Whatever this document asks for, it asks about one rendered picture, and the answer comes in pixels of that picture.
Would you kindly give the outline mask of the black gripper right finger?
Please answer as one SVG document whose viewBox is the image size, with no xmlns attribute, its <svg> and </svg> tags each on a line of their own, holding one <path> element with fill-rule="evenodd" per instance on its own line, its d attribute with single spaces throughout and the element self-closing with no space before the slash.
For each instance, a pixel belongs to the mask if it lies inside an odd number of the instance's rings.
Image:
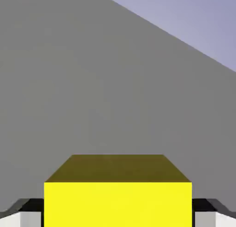
<svg viewBox="0 0 236 227">
<path fill-rule="evenodd" d="M 236 227 L 236 211 L 215 198 L 193 198 L 192 227 Z"/>
</svg>

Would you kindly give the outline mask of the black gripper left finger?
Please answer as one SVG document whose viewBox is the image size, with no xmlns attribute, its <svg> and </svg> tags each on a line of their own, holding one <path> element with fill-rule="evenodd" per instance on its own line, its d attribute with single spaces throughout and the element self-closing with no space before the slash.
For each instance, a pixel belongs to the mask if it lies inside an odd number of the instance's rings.
<svg viewBox="0 0 236 227">
<path fill-rule="evenodd" d="M 0 227 L 44 227 L 44 199 L 18 199 L 0 212 Z"/>
</svg>

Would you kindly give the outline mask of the small yellow cube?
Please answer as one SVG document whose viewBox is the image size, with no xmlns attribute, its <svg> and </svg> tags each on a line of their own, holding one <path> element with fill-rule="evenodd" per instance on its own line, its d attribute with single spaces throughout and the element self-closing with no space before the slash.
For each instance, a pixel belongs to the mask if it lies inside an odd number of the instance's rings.
<svg viewBox="0 0 236 227">
<path fill-rule="evenodd" d="M 44 183 L 44 227 L 192 227 L 192 183 L 164 155 L 72 155 Z"/>
</svg>

